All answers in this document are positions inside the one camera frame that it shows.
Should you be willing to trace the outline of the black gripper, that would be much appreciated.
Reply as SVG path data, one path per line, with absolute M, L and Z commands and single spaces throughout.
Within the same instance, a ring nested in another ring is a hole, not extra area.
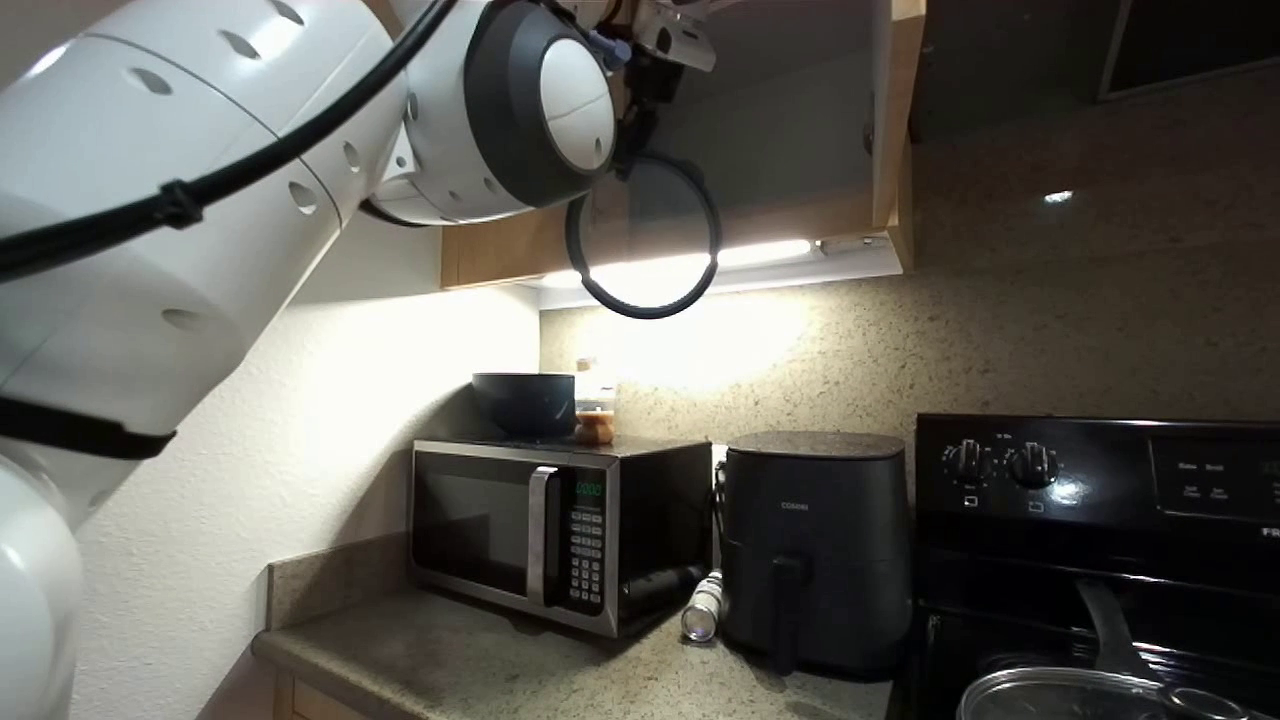
M 607 67 L 616 103 L 612 168 L 626 171 L 655 133 L 684 70 L 710 70 L 705 0 L 584 0 L 584 29 Z

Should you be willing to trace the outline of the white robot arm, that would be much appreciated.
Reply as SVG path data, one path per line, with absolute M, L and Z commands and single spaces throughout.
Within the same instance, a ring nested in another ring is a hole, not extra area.
M 725 0 L 122 0 L 0 92 L 5 467 L 92 515 L 351 215 L 490 223 L 624 152 Z

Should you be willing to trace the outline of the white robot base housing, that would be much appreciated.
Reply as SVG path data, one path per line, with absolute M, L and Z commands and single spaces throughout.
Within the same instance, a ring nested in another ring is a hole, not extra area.
M 0 720 L 68 720 L 79 543 L 48 492 L 0 462 Z

